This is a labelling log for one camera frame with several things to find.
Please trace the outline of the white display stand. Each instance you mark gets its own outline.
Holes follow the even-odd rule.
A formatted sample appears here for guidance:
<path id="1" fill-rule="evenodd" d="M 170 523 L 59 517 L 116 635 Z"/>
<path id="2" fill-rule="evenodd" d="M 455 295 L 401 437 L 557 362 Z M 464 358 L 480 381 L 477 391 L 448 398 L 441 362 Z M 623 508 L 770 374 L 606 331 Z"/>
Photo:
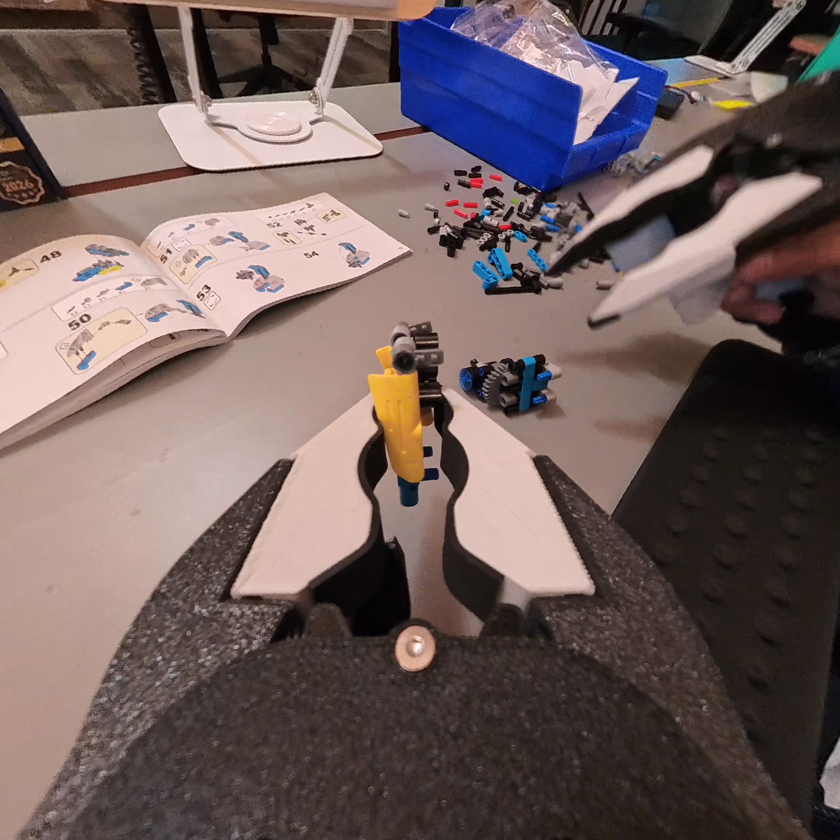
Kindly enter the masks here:
<path id="1" fill-rule="evenodd" d="M 192 11 L 177 7 L 192 103 L 170 104 L 158 118 L 185 165 L 202 172 L 372 158 L 382 142 L 329 94 L 347 42 L 349 17 L 335 19 L 317 83 L 302 101 L 213 100 L 198 73 Z"/>

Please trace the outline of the bags of brick parts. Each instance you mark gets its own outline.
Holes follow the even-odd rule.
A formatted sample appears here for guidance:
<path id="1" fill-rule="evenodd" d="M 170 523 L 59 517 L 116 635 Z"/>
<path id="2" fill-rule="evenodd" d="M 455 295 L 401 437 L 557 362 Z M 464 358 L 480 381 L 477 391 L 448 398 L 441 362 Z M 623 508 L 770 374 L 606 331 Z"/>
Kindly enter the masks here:
<path id="1" fill-rule="evenodd" d="M 598 57 L 570 14 L 547 1 L 481 2 L 459 15 L 456 33 L 574 84 L 581 90 L 574 144 L 588 141 L 637 84 Z"/>

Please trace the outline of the black studded mat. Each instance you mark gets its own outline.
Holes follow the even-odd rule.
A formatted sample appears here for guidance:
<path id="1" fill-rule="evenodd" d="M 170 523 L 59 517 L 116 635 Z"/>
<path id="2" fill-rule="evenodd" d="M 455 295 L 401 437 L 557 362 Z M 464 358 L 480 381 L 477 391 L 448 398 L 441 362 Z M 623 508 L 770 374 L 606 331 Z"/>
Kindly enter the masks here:
<path id="1" fill-rule="evenodd" d="M 662 571 L 812 828 L 838 630 L 838 395 L 752 343 L 701 363 L 614 519 Z"/>

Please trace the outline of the black gear brick assembly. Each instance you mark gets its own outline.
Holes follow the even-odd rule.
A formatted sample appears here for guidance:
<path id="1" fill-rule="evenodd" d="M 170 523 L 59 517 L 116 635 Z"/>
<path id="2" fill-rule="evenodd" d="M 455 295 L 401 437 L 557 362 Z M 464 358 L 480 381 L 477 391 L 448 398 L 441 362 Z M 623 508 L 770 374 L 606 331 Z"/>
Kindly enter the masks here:
<path id="1" fill-rule="evenodd" d="M 489 407 L 514 416 L 547 406 L 556 400 L 552 383 L 562 369 L 536 354 L 513 360 L 480 363 L 471 360 L 458 373 L 461 389 Z"/>

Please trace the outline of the grey desk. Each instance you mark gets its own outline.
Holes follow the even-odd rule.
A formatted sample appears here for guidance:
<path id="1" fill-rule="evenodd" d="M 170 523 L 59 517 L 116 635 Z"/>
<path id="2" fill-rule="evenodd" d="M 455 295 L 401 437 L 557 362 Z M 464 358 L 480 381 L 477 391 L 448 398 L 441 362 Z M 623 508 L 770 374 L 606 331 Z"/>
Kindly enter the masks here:
<path id="1" fill-rule="evenodd" d="M 198 212 L 326 192 L 413 253 L 346 287 L 283 303 L 239 337 L 188 351 L 2 454 L 2 838 L 65 762 L 112 655 L 173 563 L 269 467 L 368 393 L 393 325 L 429 319 L 453 388 L 470 358 L 546 354 L 557 402 L 505 425 L 612 511 L 709 349 L 759 330 L 718 314 L 686 326 L 666 301 L 610 327 L 586 315 L 593 266 L 541 296 L 486 297 L 448 258 L 425 204 L 474 157 L 430 132 L 388 133 L 363 161 L 127 182 L 2 215 L 2 259 L 52 240 L 141 241 Z"/>

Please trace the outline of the pile of small brick parts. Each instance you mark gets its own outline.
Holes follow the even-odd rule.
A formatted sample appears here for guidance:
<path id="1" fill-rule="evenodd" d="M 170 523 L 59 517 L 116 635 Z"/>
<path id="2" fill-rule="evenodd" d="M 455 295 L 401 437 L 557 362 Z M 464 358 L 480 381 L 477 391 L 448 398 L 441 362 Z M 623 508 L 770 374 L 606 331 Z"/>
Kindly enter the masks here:
<path id="1" fill-rule="evenodd" d="M 541 191 L 494 166 L 471 163 L 445 173 L 417 211 L 443 255 L 463 258 L 489 297 L 561 290 L 596 266 L 606 270 L 595 280 L 598 291 L 611 291 L 623 278 L 617 248 L 605 246 L 562 275 L 546 275 L 561 247 L 595 217 L 582 192 Z"/>

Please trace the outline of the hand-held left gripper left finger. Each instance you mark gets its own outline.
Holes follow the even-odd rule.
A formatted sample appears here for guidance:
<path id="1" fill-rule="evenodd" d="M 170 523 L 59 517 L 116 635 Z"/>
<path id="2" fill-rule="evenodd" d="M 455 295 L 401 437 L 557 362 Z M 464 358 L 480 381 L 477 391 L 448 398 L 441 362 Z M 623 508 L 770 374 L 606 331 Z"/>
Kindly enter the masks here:
<path id="1" fill-rule="evenodd" d="M 234 580 L 234 598 L 299 601 L 375 545 L 388 470 L 366 395 L 300 446 Z"/>

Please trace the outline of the toy kit box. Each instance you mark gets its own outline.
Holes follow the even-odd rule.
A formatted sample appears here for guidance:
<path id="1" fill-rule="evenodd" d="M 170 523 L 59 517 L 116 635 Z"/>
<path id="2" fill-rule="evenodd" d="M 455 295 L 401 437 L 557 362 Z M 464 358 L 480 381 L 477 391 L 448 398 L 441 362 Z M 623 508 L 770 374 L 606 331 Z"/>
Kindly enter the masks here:
<path id="1" fill-rule="evenodd" d="M 1 91 L 1 212 L 55 203 L 64 197 L 55 174 Z"/>

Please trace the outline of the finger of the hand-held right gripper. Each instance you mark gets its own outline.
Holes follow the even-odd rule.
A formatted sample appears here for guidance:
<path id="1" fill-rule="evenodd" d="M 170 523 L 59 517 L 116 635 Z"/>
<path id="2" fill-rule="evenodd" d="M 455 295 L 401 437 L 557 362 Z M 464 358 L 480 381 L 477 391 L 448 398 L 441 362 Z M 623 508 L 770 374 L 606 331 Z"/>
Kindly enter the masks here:
<path id="1" fill-rule="evenodd" d="M 545 275 L 560 276 L 606 245 L 671 213 L 684 200 L 693 203 L 692 193 L 709 183 L 715 156 L 710 145 L 697 143 L 660 161 L 571 236 L 551 257 Z"/>
<path id="2" fill-rule="evenodd" d="M 719 305 L 739 261 L 751 248 L 738 243 L 765 217 L 747 216 L 745 204 L 765 198 L 780 198 L 788 183 L 794 186 L 794 201 L 808 196 L 820 185 L 808 176 L 788 175 L 778 182 L 761 181 L 719 210 L 711 204 L 711 179 L 667 215 L 661 215 L 638 231 L 608 245 L 618 250 L 623 278 L 588 316 L 591 329 L 599 329 L 659 298 L 670 298 L 688 322 L 708 318 Z"/>

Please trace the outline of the blue plastic bin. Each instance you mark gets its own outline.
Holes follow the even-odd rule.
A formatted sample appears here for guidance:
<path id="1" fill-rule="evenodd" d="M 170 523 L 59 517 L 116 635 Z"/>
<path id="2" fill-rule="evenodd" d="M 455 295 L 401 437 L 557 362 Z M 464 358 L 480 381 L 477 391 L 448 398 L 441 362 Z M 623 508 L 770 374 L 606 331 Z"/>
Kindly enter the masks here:
<path id="1" fill-rule="evenodd" d="M 398 25 L 402 115 L 543 191 L 635 151 L 653 121 L 667 71 L 600 45 L 594 52 L 636 83 L 590 139 L 575 144 L 581 89 L 451 29 L 465 7 L 435 7 Z"/>

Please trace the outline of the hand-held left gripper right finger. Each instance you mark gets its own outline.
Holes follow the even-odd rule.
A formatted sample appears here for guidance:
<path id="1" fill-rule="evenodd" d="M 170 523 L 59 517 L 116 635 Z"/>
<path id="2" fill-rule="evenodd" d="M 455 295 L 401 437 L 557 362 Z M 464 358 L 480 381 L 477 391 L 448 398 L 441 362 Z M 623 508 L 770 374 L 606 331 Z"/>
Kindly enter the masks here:
<path id="1" fill-rule="evenodd" d="M 464 605 L 593 595 L 536 455 L 455 390 L 443 398 L 440 468 L 453 489 L 443 555 L 449 590 Z"/>

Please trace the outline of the building instruction booklet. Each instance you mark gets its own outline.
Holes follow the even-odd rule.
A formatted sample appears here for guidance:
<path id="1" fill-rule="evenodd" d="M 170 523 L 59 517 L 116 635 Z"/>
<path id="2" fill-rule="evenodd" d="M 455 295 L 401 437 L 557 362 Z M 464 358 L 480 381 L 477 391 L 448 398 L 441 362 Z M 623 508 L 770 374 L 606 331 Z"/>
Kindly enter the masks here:
<path id="1" fill-rule="evenodd" d="M 159 225 L 141 244 L 59 239 L 1 268 L 1 447 L 14 446 L 261 312 L 411 249 L 327 193 Z"/>

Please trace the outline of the blue yellow brick assembly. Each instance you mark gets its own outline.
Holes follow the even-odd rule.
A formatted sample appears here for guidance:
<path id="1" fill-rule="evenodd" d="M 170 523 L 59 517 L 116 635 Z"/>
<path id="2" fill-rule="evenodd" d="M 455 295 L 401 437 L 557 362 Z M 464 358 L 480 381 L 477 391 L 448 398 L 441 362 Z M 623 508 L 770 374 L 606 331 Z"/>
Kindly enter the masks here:
<path id="1" fill-rule="evenodd" d="M 412 508 L 418 503 L 420 484 L 438 477 L 436 468 L 425 465 L 433 452 L 424 444 L 424 428 L 434 422 L 434 409 L 443 400 L 438 369 L 445 354 L 432 323 L 425 321 L 399 322 L 389 343 L 375 355 L 381 370 L 368 376 L 374 410 L 400 502 Z"/>

